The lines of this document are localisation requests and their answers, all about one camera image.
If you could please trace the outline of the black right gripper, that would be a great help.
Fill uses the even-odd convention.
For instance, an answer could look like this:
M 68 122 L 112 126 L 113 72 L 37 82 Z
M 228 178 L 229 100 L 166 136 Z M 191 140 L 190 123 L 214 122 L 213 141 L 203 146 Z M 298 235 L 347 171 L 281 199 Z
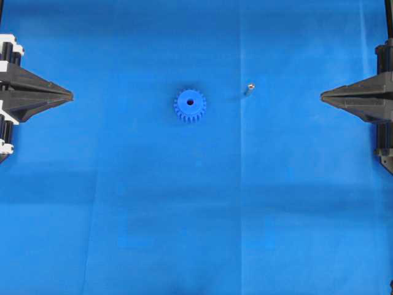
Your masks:
M 392 39 L 378 46 L 376 55 L 377 75 L 323 92 L 321 101 L 377 125 L 375 153 L 392 174 Z M 379 97 L 356 98 L 362 95 Z

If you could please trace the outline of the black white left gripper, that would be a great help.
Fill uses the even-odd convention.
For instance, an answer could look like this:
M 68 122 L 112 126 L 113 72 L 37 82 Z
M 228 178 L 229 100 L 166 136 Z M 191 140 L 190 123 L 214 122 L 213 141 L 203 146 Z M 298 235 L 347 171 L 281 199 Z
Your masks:
M 23 56 L 16 37 L 1 34 L 1 82 L 14 89 L 1 92 L 1 163 L 14 152 L 14 125 L 73 100 L 69 90 L 21 68 Z

